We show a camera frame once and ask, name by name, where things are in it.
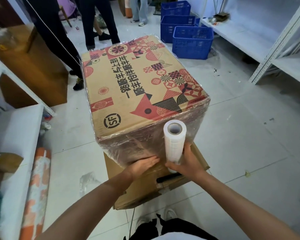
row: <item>gray pants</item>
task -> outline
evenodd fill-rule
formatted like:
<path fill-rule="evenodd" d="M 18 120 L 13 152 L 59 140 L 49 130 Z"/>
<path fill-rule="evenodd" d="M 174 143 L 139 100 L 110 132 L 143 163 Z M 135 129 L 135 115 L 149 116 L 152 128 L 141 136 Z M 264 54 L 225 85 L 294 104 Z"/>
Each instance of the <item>gray pants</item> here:
<path fill-rule="evenodd" d="M 130 0 L 130 6 L 132 10 L 132 19 L 140 20 L 142 23 L 148 23 L 148 0 L 140 0 L 141 6 L 139 10 L 138 0 Z"/>

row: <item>white sneaker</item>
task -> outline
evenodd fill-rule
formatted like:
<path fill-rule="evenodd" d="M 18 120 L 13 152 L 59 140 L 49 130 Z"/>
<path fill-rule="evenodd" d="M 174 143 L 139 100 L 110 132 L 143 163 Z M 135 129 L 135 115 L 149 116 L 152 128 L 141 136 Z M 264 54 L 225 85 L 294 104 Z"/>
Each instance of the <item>white sneaker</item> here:
<path fill-rule="evenodd" d="M 143 223 L 148 223 L 150 220 L 144 216 L 140 217 L 136 222 L 136 229 Z"/>
<path fill-rule="evenodd" d="M 164 210 L 164 220 L 168 221 L 171 219 L 177 218 L 177 214 L 171 208 L 167 208 Z"/>

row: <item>black handle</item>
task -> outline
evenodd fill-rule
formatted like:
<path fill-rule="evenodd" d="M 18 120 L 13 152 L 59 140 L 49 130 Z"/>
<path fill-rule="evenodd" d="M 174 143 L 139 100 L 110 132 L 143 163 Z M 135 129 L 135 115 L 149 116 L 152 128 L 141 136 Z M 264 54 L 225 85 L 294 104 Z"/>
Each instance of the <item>black handle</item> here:
<path fill-rule="evenodd" d="M 172 174 L 169 174 L 169 175 L 166 175 L 166 176 L 163 176 L 163 177 L 158 177 L 157 178 L 157 183 L 160 184 L 160 183 L 163 183 L 164 181 L 173 179 L 173 178 L 181 176 L 181 175 L 182 175 L 181 173 L 176 172 L 176 173 L 172 173 Z"/>

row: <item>human hand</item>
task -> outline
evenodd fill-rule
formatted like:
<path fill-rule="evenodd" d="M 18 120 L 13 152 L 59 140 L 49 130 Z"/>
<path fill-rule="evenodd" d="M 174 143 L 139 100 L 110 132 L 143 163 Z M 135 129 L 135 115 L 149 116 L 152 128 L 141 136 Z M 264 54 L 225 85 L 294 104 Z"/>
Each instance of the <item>human hand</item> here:
<path fill-rule="evenodd" d="M 180 165 L 168 161 L 165 163 L 165 166 L 181 173 L 195 183 L 198 183 L 200 176 L 207 173 L 201 166 L 196 156 L 192 153 L 190 149 L 190 143 L 184 144 L 184 160 Z"/>
<path fill-rule="evenodd" d="M 126 167 L 123 172 L 128 173 L 129 176 L 132 177 L 132 180 L 136 180 L 141 176 L 141 174 L 143 174 L 159 161 L 160 158 L 157 156 L 141 159 Z"/>

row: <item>stretch film roll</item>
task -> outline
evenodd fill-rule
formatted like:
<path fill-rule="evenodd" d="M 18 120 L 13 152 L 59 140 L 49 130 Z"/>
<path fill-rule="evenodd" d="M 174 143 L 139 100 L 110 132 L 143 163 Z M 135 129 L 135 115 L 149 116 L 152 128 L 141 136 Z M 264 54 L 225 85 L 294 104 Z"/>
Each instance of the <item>stretch film roll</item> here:
<path fill-rule="evenodd" d="M 185 143 L 187 127 L 184 122 L 180 120 L 170 120 L 164 125 L 163 132 L 167 161 L 179 164 Z"/>

